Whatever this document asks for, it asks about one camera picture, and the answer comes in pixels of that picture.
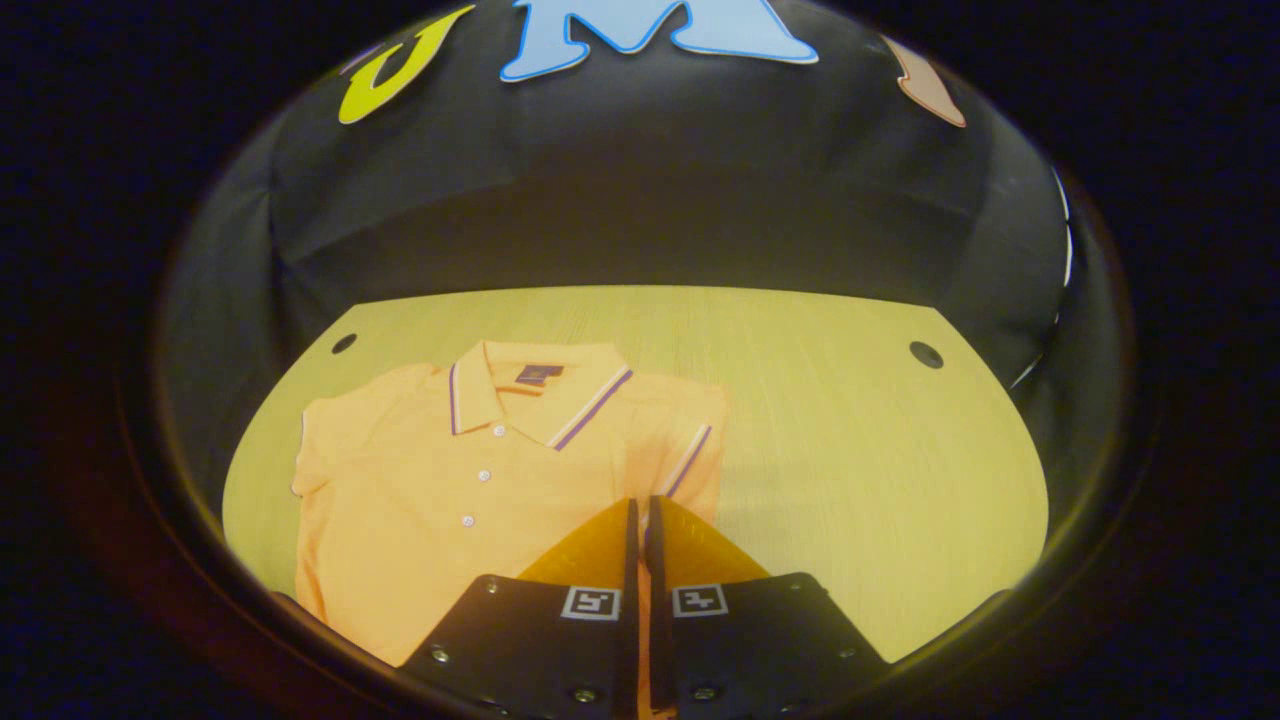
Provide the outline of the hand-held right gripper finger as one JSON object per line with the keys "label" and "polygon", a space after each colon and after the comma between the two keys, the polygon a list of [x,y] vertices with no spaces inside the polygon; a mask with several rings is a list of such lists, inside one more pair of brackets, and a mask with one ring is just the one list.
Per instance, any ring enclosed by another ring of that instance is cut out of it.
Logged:
{"label": "hand-held right gripper finger", "polygon": [[623,500],[521,577],[476,577],[403,671],[481,720],[635,720],[637,565]]}
{"label": "hand-held right gripper finger", "polygon": [[890,665],[809,573],[774,574],[672,498],[650,498],[646,673],[669,720],[805,720]]}

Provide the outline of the orange T-shirt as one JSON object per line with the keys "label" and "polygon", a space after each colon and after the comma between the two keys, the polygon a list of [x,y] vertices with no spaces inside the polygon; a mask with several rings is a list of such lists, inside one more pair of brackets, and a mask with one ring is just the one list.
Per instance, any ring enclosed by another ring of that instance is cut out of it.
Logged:
{"label": "orange T-shirt", "polygon": [[300,605],[384,664],[426,642],[486,575],[563,585],[575,620],[614,618],[630,509],[663,496],[716,519],[730,396],[635,372],[612,345],[483,340],[303,411]]}

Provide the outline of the black backdrop cloth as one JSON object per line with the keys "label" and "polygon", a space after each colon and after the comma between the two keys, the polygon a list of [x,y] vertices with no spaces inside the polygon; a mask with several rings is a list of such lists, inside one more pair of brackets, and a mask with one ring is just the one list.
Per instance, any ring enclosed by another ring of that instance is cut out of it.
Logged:
{"label": "black backdrop cloth", "polygon": [[356,304],[708,284],[933,307],[1046,464],[1048,543],[1102,518],[1137,348],[1114,241],[959,73],[964,126],[908,96],[881,31],[808,0],[481,0],[369,117],[370,53],[238,142],[173,249],[154,402],[221,524],[233,443]]}

